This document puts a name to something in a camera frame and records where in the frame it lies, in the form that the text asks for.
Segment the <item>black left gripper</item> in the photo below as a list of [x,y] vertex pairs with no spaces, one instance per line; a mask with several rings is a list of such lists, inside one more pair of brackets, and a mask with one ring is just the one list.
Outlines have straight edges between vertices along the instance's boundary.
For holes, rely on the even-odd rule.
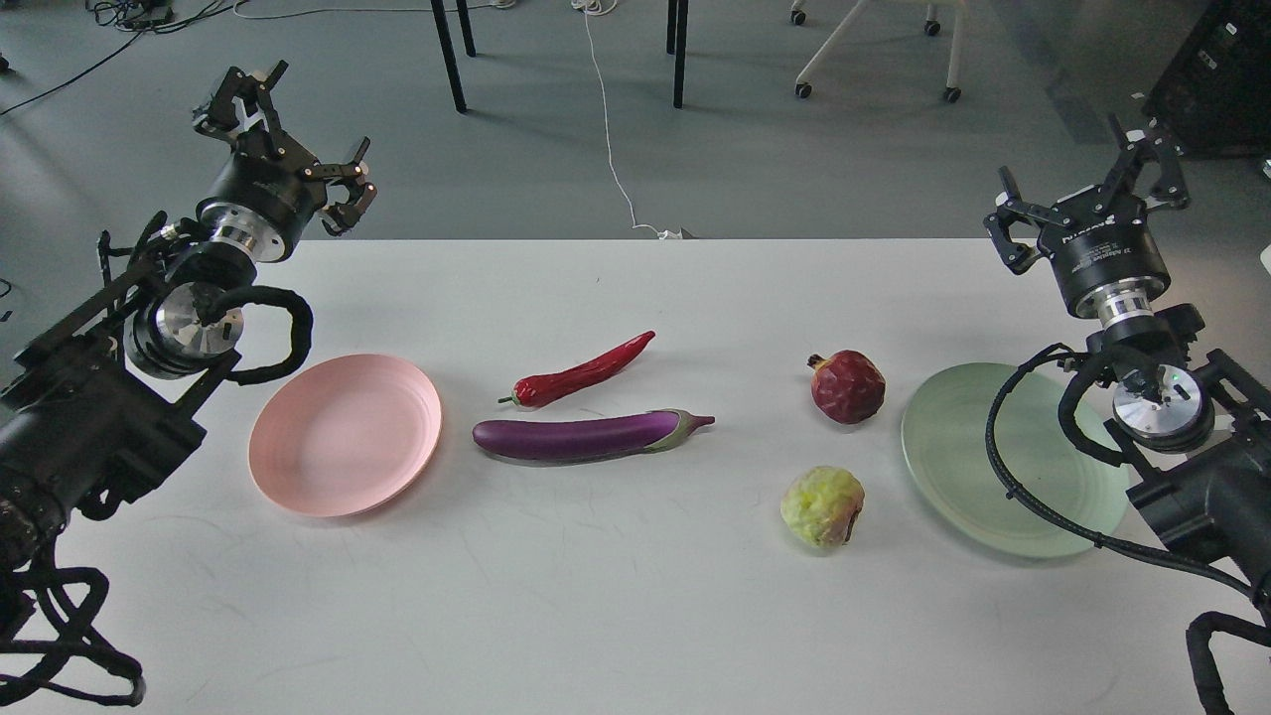
[[287,69],[286,61],[267,72],[228,69],[192,119],[196,135],[230,149],[197,220],[217,239],[245,235],[241,249],[261,263],[286,262],[318,210],[330,237],[355,230],[377,196],[366,164],[369,137],[344,163],[318,163],[283,136],[272,90]]

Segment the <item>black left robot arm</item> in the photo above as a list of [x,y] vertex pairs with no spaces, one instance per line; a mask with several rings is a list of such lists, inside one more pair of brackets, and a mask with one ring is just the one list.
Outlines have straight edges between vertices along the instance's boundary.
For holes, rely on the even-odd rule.
[[375,199],[362,138],[324,163],[283,128],[268,72],[228,69],[194,131],[228,160],[194,216],[154,215],[130,248],[98,243],[103,284],[17,353],[3,389],[3,652],[31,657],[3,677],[3,704],[46,690],[103,706],[144,700],[139,660],[95,627],[109,580],[58,566],[72,514],[108,519],[156,490],[205,443],[200,411],[222,384],[269,384],[311,351],[314,317],[295,291],[257,281],[286,262],[313,218],[332,236]]

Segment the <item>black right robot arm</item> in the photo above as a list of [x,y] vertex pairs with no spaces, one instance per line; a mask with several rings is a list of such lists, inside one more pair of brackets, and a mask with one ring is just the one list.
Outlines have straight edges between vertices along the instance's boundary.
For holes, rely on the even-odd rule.
[[[1204,612],[1186,631],[1202,711],[1229,714],[1213,635],[1268,644],[1268,389],[1227,352],[1190,363],[1190,344],[1204,326],[1193,305],[1154,309],[1171,288],[1171,272],[1148,216],[1188,206],[1179,149],[1162,124],[1126,130],[1116,116],[1108,123],[1118,141],[1108,175],[1047,207],[1023,199],[1000,168],[1003,190],[982,221],[1000,262],[1016,276],[1049,262],[1066,312],[1099,323],[1099,330],[1084,352],[1049,345],[1005,380],[988,411],[988,462],[1007,497],[1049,525],[1143,564],[1219,580],[1251,602],[1258,622]],[[1057,404],[1066,443],[1138,472],[1127,499],[1159,547],[1077,525],[1009,471],[996,442],[998,415],[1043,363],[1071,372]]]

